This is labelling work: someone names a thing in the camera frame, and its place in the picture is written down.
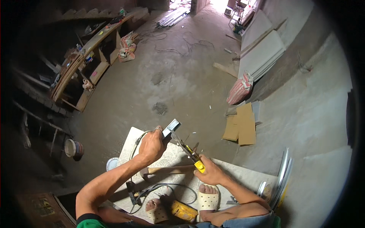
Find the cardboard sheet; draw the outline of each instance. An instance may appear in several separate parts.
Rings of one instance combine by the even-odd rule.
[[[238,121],[237,115],[227,117],[226,131],[222,139],[237,141],[238,139]]]
[[[251,102],[237,108],[238,144],[252,145],[256,143],[255,116]]]

